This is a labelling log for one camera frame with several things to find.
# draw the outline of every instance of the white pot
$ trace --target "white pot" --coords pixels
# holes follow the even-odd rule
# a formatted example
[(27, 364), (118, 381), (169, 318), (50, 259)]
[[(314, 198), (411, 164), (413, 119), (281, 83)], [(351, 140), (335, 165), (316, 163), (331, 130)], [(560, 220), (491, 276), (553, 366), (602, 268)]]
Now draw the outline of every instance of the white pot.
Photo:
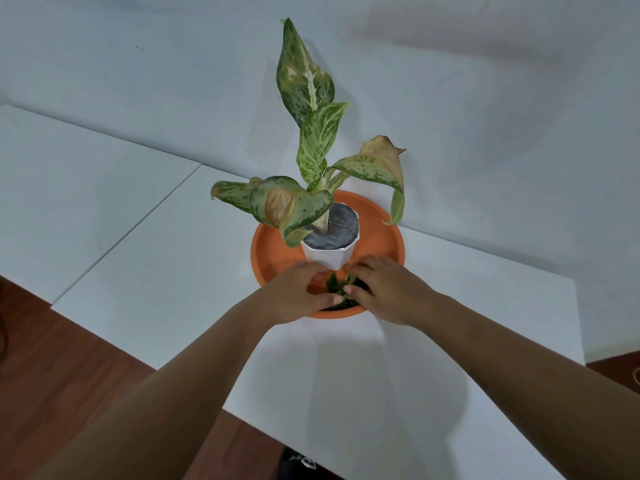
[(351, 259), (351, 255), (353, 254), (353, 249), (356, 247), (356, 242), (359, 240), (360, 230), (358, 230), (358, 235), (355, 240), (346, 248), (324, 250), (310, 248), (304, 241), (301, 244), (307, 261), (317, 261), (318, 263), (325, 265), (326, 268), (331, 271), (338, 271), (342, 266), (349, 262), (349, 259)]

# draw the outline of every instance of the yellowing leaf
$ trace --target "yellowing leaf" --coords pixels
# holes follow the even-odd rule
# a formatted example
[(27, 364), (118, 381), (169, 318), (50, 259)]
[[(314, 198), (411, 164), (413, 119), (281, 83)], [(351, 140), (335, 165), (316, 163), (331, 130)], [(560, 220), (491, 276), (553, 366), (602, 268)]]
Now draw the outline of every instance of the yellowing leaf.
[[(388, 224), (395, 224), (404, 213), (404, 176), (399, 157), (402, 152), (404, 150), (396, 148), (388, 137), (378, 135), (364, 142), (357, 155), (336, 161), (326, 171), (328, 173), (337, 169), (361, 180), (393, 187), (395, 192), (391, 205), (391, 221)], [(340, 174), (332, 178), (332, 182), (335, 181), (337, 186), (344, 181), (340, 181), (339, 177)]]
[(348, 103), (329, 102), (320, 104), (300, 128), (300, 145), (296, 161), (300, 175), (315, 189), (322, 181), (326, 168), (326, 154), (331, 149), (338, 133), (338, 124)]
[(320, 104), (332, 102), (333, 80), (316, 65), (290, 18), (284, 21), (276, 82), (284, 106), (299, 127)]
[(251, 195), (255, 187), (250, 183), (226, 182), (221, 180), (216, 182), (211, 188), (211, 198), (219, 199), (222, 202), (230, 203), (240, 210), (251, 214)]
[(309, 231), (301, 228), (312, 224), (333, 205), (326, 190), (312, 193), (290, 177), (269, 177), (252, 193), (253, 216), (264, 224), (280, 229), (286, 245), (295, 248)]

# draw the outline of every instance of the person's left hand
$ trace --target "person's left hand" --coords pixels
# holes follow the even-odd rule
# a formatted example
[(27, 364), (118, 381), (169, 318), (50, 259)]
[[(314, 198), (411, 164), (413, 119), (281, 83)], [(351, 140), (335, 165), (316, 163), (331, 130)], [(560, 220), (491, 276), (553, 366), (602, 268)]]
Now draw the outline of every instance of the person's left hand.
[(327, 268), (318, 262), (299, 262), (242, 300), (238, 306), (247, 307), (248, 313), (266, 316), (271, 326), (293, 322), (338, 305), (344, 299), (338, 294), (311, 294), (307, 291), (313, 277), (326, 271)]

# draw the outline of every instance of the white table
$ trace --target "white table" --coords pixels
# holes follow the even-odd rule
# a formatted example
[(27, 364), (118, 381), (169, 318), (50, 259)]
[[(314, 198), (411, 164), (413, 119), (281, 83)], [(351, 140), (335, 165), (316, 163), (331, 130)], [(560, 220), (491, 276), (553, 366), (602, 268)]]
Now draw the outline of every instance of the white table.
[(0, 274), (55, 302), (199, 165), (0, 107)]
[[(258, 287), (257, 225), (200, 167), (54, 309), (159, 368)], [(583, 361), (571, 280), (401, 229), (434, 288)], [(561, 478), (430, 339), (364, 313), (271, 330), (225, 409), (348, 480)]]

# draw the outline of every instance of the orange saucer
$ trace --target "orange saucer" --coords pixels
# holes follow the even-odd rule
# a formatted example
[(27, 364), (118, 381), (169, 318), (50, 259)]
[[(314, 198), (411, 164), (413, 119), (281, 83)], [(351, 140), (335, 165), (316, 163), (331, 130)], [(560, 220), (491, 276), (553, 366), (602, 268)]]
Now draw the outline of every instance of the orange saucer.
[[(345, 203), (354, 209), (358, 213), (360, 224), (360, 240), (356, 243), (349, 262), (340, 271), (336, 271), (338, 280), (343, 280), (349, 267), (369, 254), (379, 257), (387, 256), (404, 265), (402, 234), (396, 225), (384, 224), (389, 222), (389, 215), (382, 207), (366, 197), (343, 190), (337, 190), (333, 197), (336, 202)], [(278, 229), (265, 224), (258, 225), (251, 243), (251, 265), (260, 286), (264, 286), (293, 264), (304, 260), (305, 254), (302, 247), (291, 249), (282, 240)], [(325, 293), (325, 277), (319, 282), (316, 280), (311, 282), (309, 292)], [(354, 306), (333, 312), (316, 312), (310, 316), (323, 319), (345, 318), (363, 311), (362, 306)]]

